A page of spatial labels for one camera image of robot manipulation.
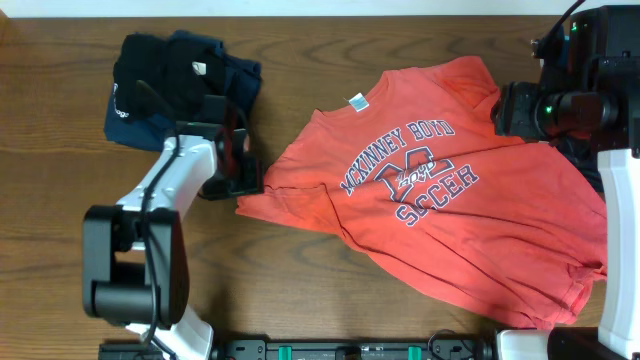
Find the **orange-red soccer t-shirt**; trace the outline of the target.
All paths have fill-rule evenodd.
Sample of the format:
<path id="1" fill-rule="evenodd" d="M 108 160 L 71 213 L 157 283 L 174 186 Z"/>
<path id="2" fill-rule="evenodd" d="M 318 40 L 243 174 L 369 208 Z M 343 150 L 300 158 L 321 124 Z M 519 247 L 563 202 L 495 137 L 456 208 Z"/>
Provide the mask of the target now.
<path id="1" fill-rule="evenodd" d="M 315 111 L 239 214 L 329 233 L 419 292 L 513 327 L 573 323 L 607 275 L 606 206 L 555 148 L 494 132 L 483 61 L 385 71 Z"/>

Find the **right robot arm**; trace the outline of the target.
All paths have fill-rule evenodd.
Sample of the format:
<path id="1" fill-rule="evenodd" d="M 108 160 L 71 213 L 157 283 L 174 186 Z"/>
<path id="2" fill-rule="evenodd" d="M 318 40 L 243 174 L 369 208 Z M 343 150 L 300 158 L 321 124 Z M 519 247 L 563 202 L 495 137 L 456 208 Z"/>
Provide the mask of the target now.
<path id="1" fill-rule="evenodd" d="M 577 133 L 596 156 L 607 210 L 610 265 L 597 327 L 504 330 L 497 359 L 639 356 L 639 6 L 582 9 L 574 2 L 530 43 L 538 82 L 504 86 L 496 134 L 548 141 Z"/>

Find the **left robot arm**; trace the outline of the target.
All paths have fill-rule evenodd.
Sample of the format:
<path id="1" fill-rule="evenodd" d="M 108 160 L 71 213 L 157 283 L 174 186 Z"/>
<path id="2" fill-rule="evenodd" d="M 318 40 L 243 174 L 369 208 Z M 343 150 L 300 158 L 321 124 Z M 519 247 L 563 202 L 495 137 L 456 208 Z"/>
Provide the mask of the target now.
<path id="1" fill-rule="evenodd" d="M 227 97 L 207 95 L 198 113 L 184 117 L 144 81 L 137 81 L 136 90 L 175 128 L 131 192 L 85 213 L 83 309 L 138 337 L 105 341 L 101 359 L 219 359 L 213 327 L 188 304 L 182 221 L 197 198 L 263 192 L 263 166 L 249 149 L 244 112 Z"/>

